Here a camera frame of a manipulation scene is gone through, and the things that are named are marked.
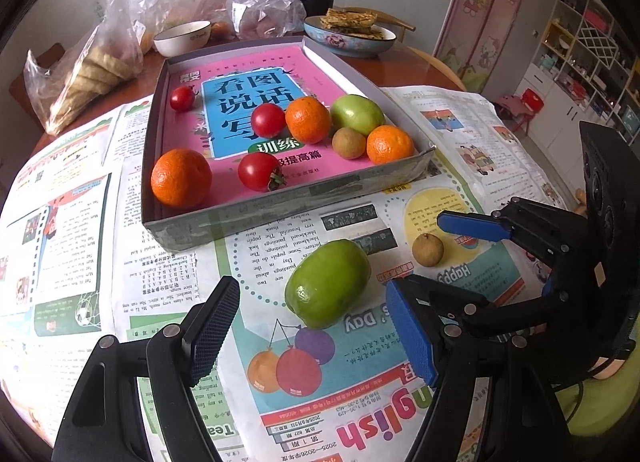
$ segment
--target hello kitty curtain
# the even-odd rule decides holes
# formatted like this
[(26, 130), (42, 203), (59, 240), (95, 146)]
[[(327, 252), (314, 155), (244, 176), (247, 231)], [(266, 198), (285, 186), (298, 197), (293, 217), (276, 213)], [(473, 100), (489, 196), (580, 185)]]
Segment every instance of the hello kitty curtain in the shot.
[(435, 56), (469, 92), (481, 92), (522, 0), (453, 0)]

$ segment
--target newspaper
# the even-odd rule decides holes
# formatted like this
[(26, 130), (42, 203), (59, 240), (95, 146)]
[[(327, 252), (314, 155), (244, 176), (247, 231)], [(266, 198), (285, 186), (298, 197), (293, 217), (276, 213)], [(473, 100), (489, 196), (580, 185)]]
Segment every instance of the newspaper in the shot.
[[(410, 185), (256, 227), (216, 249), (220, 273), (234, 276), (242, 292), (219, 373), (251, 460), (405, 457), (431, 393), (389, 318), (384, 283), (391, 278), (418, 273), (498, 304), (540, 294), (520, 249), (443, 233), (436, 216), (444, 209), (482, 212), (466, 180), (437, 153), (425, 178)], [(445, 243), (434, 268), (412, 258), (411, 244), (424, 232)], [(339, 323), (310, 331), (284, 304), (284, 288), (304, 257), (340, 238), (363, 246), (372, 276)], [(485, 394), (479, 381), (460, 460), (473, 459)]]
[[(517, 140), (497, 129), (499, 119), (481, 97), (427, 87), (387, 93), (438, 145), (422, 178), (186, 254), (166, 253), (140, 221), (150, 98), (78, 128), (28, 162), (0, 219), (0, 378), (22, 416), (53, 443), (68, 396), (100, 336), (150, 336), (179, 322), (229, 274), (242, 289), (240, 312), (218, 366), (194, 390), (223, 460), (395, 460), (407, 453), (431, 392), (407, 362), (386, 310), (384, 284), (415, 272), (479, 290), (498, 303), (534, 297), (548, 276), (539, 262), (512, 243), (446, 235), (435, 219), (443, 209), (488, 212), (513, 195), (559, 205), (561, 200), (544, 187), (546, 176)], [(463, 127), (450, 131), (443, 122), (436, 128), (422, 113), (444, 110), (452, 113), (449, 126), (456, 119)], [(481, 151), (473, 151), (471, 161), (460, 146)], [(96, 227), (95, 220), (102, 223)], [(98, 228), (98, 239), (92, 239)], [(423, 232), (446, 243), (447, 255), (436, 268), (412, 258), (412, 241)], [(284, 286), (306, 255), (339, 238), (363, 246), (372, 277), (343, 320), (314, 333), (286, 308)], [(81, 248), (78, 239), (87, 240), (84, 258), (73, 256)], [(54, 256), (70, 263), (57, 265)], [(25, 283), (21, 272), (34, 257), (41, 264)], [(82, 262), (88, 289), (81, 294), (74, 283), (81, 281)], [(98, 269), (99, 290), (92, 285)], [(33, 295), (32, 281), (38, 287)], [(96, 306), (99, 316), (92, 311)], [(316, 351), (316, 343), (324, 350)], [(479, 380), (460, 460), (473, 459), (485, 395), (486, 381)], [(140, 396), (154, 459), (166, 462), (144, 380)]]
[(566, 209), (545, 172), (483, 96), (434, 86), (383, 90), (447, 156), (486, 212), (500, 208), (515, 195)]

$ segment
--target round table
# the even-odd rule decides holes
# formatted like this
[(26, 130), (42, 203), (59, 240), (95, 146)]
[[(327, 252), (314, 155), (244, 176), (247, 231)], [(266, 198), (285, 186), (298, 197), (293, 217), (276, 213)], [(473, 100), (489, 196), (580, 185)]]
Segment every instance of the round table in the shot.
[[(396, 42), (391, 49), (376, 58), (343, 57), (342, 59), (371, 80), (376, 86), (393, 88), (412, 84), (427, 84), (459, 91), (459, 88), (452, 80), (448, 79), (442, 72), (431, 66), (402, 43)], [(156, 89), (156, 82), (163, 63), (164, 58), (160, 54), (157, 52), (148, 53), (145, 56), (142, 73), (136, 79), (116, 87), (108, 95), (92, 102), (84, 113), (73, 124), (65, 128), (60, 135), (64, 135), (66, 131), (100, 117), (100, 115), (107, 113), (111, 109), (151, 95)], [(56, 137), (45, 133), (40, 137), (31, 156), (51, 144), (55, 139)]]

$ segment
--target mandarin orange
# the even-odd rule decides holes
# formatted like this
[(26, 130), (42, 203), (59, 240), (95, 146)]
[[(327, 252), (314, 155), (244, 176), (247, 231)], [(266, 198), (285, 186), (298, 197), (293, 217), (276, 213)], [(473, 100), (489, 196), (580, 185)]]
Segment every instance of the mandarin orange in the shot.
[(191, 209), (209, 193), (211, 169), (193, 149), (172, 149), (162, 155), (151, 172), (151, 190), (161, 204)]
[(285, 111), (285, 120), (292, 137), (303, 144), (316, 144), (331, 130), (329, 110), (312, 96), (292, 101)]
[(367, 156), (375, 165), (407, 158), (413, 154), (414, 141), (399, 127), (378, 126), (367, 137)]

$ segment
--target black cable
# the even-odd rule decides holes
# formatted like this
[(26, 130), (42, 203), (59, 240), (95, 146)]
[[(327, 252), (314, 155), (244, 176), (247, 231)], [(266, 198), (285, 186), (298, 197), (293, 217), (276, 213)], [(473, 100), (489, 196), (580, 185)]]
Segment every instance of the black cable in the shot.
[(582, 397), (584, 397), (584, 383), (582, 381), (578, 382), (578, 398), (575, 400), (574, 409), (571, 412), (571, 415), (566, 419), (567, 424), (571, 422), (571, 419), (574, 418), (574, 415), (577, 413), (578, 408), (582, 404)]
[(580, 384), (580, 382), (584, 381), (585, 379), (590, 379), (594, 376), (597, 376), (600, 372), (602, 372), (603, 370), (606, 370), (607, 368), (609, 368), (609, 366), (611, 366), (613, 361), (615, 361), (618, 358), (618, 355), (620, 354), (621, 351), (622, 351), (622, 347), (618, 348), (618, 350), (616, 350), (615, 354), (612, 357), (604, 361), (601, 365), (596, 366), (596, 368), (593, 368), (592, 370), (587, 371), (585, 375), (580, 379), (570, 381), (570, 382), (565, 382), (564, 384), (558, 384), (557, 386), (554, 386), (554, 392), (556, 393), (561, 392), (562, 390), (566, 390), (567, 388), (575, 386), (576, 384)]

